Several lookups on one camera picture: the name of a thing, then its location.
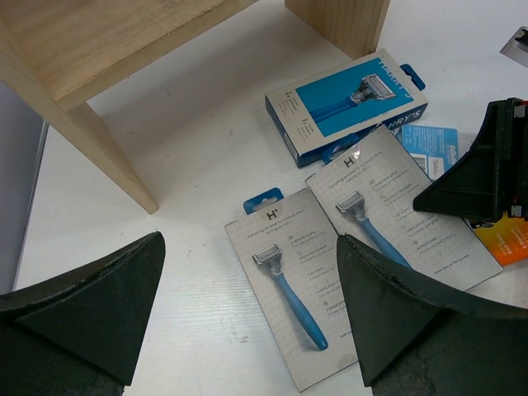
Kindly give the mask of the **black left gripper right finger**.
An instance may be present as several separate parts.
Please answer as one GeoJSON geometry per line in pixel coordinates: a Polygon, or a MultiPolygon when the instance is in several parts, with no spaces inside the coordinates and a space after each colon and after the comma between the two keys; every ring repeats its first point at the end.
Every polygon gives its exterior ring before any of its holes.
{"type": "Polygon", "coordinates": [[[408,269],[351,235],[337,266],[374,395],[525,395],[527,311],[408,269]]]}

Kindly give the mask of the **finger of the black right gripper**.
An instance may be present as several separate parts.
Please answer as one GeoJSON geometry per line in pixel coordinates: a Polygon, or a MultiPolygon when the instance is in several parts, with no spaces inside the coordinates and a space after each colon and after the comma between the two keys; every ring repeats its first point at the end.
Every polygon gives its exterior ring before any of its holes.
{"type": "Polygon", "coordinates": [[[469,151],[416,196],[413,208],[466,219],[525,219],[527,101],[490,102],[469,151]]]}

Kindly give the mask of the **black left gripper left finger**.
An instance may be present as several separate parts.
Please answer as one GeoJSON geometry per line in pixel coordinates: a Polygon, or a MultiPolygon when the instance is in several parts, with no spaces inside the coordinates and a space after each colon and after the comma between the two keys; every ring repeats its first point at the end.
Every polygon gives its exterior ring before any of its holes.
{"type": "Polygon", "coordinates": [[[109,255],[1,296],[3,395],[122,395],[163,272],[149,233],[109,255]]]}

